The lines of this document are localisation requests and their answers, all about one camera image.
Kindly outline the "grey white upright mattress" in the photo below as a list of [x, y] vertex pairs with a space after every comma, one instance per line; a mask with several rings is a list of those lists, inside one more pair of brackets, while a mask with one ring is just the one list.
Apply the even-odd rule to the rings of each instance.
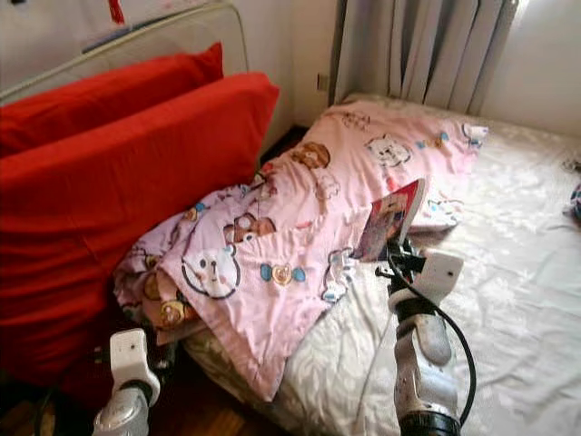
[[101, 43], [46, 72], [30, 76], [0, 93], [1, 104], [44, 93], [79, 82], [87, 76], [103, 74], [162, 55], [202, 53], [212, 45], [222, 46], [225, 75], [243, 74], [251, 69], [241, 14], [230, 3], [198, 5], [191, 11], [142, 26], [111, 42]]

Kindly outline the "bed with beige floral sheet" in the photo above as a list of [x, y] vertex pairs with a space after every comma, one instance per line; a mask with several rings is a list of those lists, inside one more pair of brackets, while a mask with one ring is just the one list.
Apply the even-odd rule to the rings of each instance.
[[[488, 121], [459, 224], [414, 237], [464, 259], [441, 304], [468, 337], [478, 385], [465, 436], [581, 436], [581, 140]], [[219, 341], [183, 348], [209, 378], [296, 435], [399, 436], [393, 401], [395, 317], [373, 264], [325, 312], [262, 401]]]

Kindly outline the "colourful illustrated book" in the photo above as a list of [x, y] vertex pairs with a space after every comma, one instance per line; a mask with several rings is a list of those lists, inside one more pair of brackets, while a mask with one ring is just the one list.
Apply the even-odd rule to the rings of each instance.
[[386, 261], [391, 245], [403, 244], [409, 227], [422, 207], [428, 180], [419, 178], [373, 201], [369, 219], [353, 251], [361, 262]]

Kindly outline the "red fabric cushion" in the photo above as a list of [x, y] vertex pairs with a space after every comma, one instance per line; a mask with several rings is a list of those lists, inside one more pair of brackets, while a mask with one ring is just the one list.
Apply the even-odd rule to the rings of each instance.
[[107, 341], [107, 283], [134, 242], [248, 178], [280, 91], [225, 76], [63, 140], [1, 158], [1, 370], [49, 385]]
[[88, 132], [224, 77], [223, 50], [162, 55], [0, 108], [0, 156]]

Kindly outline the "red white blue bolster pillow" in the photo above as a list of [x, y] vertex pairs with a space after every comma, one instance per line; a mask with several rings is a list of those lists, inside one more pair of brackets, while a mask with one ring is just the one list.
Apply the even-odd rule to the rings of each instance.
[[565, 216], [581, 225], [581, 183], [578, 183], [569, 195]]

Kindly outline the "grey pleated curtain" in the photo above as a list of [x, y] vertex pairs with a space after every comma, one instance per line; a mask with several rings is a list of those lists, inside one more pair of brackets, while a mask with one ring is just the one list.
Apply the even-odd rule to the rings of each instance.
[[338, 0], [330, 100], [481, 112], [520, 0]]

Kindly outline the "pink cartoon bear blanket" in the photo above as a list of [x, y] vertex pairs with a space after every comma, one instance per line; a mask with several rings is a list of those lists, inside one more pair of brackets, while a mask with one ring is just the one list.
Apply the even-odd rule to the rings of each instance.
[[407, 233], [456, 227], [484, 124], [335, 105], [248, 185], [221, 188], [142, 236], [113, 295], [165, 344], [201, 329], [270, 400], [320, 316], [354, 292], [353, 251], [373, 201], [428, 180]]

